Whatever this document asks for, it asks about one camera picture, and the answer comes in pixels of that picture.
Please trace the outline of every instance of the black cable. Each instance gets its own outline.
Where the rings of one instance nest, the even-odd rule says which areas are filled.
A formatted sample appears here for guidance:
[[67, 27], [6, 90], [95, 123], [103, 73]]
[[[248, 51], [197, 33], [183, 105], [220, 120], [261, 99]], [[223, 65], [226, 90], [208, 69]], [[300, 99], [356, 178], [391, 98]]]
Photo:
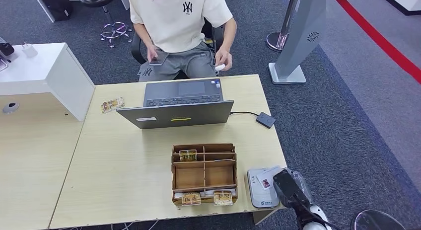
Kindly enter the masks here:
[[236, 113], [248, 113], [248, 114], [253, 114], [253, 115], [257, 116], [257, 117], [259, 116], [258, 114], [254, 113], [254, 112], [231, 112], [230, 115], [231, 114], [236, 114]]
[[329, 226], [331, 226], [332, 228], [334, 228], [334, 229], [337, 229], [337, 230], [341, 230], [338, 226], [336, 226], [336, 225], [334, 225], [334, 224], [332, 224], [332, 223], [330, 223], [330, 222], [327, 222], [327, 221], [325, 221], [325, 220], [323, 220], [321, 217], [319, 217], [319, 216], [317, 216], [315, 213], [313, 213], [312, 211], [310, 211], [309, 209], [308, 209], [308, 207], [306, 207], [299, 199], [298, 199], [298, 197], [297, 197], [297, 195], [296, 194], [294, 194], [294, 198], [296, 199], [296, 201], [298, 201], [300, 204], [301, 204], [301, 206], [309, 213], [309, 214], [311, 214], [311, 216], [313, 216], [313, 217], [315, 217], [317, 220], [319, 220], [320, 222], [322, 222], [322, 223], [324, 223], [324, 224], [326, 224], [326, 225], [329, 225]]

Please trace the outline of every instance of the red tape line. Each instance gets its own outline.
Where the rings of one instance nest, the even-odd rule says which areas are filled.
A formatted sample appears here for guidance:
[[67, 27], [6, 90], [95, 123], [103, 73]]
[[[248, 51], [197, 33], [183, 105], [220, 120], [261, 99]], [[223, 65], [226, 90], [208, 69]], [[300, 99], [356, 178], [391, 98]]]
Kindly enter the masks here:
[[347, 0], [336, 1], [395, 63], [421, 83], [421, 70], [414, 63], [386, 40]]

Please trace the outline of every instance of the laptop keyboard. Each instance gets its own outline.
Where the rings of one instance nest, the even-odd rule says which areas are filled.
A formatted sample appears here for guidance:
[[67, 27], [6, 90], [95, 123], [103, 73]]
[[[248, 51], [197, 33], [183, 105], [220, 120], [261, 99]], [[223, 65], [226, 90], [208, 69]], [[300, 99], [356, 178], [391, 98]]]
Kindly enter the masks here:
[[221, 101], [219, 95], [150, 99], [146, 101], [146, 107], [219, 101]]

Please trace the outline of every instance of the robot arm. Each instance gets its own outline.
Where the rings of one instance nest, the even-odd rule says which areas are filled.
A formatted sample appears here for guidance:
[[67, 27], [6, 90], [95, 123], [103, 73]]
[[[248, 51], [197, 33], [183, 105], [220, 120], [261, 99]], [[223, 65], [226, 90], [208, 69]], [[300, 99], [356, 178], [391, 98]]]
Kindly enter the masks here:
[[330, 226], [333, 225], [328, 222], [324, 212], [317, 205], [310, 203], [309, 191], [299, 173], [282, 170], [274, 176], [274, 187], [281, 203], [285, 207], [295, 210], [300, 230], [332, 230]]

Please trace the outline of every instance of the smartphone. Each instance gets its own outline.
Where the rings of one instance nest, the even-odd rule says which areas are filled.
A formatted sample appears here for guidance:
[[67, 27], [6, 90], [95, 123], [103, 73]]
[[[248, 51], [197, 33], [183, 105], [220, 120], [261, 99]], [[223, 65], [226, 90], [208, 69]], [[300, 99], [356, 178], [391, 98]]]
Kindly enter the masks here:
[[165, 62], [165, 60], [167, 59], [168, 55], [169, 55], [168, 53], [166, 53], [164, 51], [160, 51], [160, 50], [157, 50], [156, 53], [158, 54], [158, 57], [153, 58], [152, 61], [149, 62], [149, 64], [151, 66], [160, 66], [160, 65], [162, 65]]

